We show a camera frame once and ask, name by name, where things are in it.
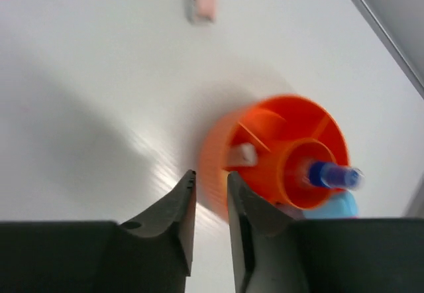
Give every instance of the white table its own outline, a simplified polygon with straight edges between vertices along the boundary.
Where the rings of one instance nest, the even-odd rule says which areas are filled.
[[[196,167],[226,111],[295,91],[339,122],[361,216],[400,216],[424,101],[350,0],[0,0],[0,219],[124,221]],[[187,292],[232,292],[228,226],[197,208]]]

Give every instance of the orange round organizer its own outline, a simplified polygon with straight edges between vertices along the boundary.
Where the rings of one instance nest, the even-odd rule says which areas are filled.
[[[230,148],[242,143],[255,146],[258,164],[226,166]],[[340,190],[302,186],[298,168],[311,158],[349,165],[348,149],[335,120],[304,97],[272,97],[218,120],[201,149],[199,185],[211,209],[224,219],[228,217],[227,174],[231,170],[273,204],[312,209]]]

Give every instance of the light blue object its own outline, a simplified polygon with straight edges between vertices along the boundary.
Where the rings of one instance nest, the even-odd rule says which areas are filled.
[[[308,172],[312,185],[325,188],[356,189],[363,177],[359,169],[333,162],[314,162]]]
[[[319,208],[303,210],[306,219],[343,219],[358,217],[358,206],[350,192],[341,192]]]

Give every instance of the orange cup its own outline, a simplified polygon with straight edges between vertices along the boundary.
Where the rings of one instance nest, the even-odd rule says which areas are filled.
[[[258,166],[228,167],[230,148],[251,143]],[[198,186],[209,207],[224,219],[227,213],[227,171],[237,170],[249,186],[269,202],[313,208],[331,192],[300,188],[294,164],[300,159],[349,165],[348,149],[335,120],[319,105],[298,95],[281,95],[260,101],[222,117],[208,132],[199,157]]]

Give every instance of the blue cylindrical object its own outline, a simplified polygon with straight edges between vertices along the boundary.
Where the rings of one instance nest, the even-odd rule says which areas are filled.
[[[332,162],[314,162],[308,172],[309,182],[318,187],[355,189],[363,174],[357,168]]]

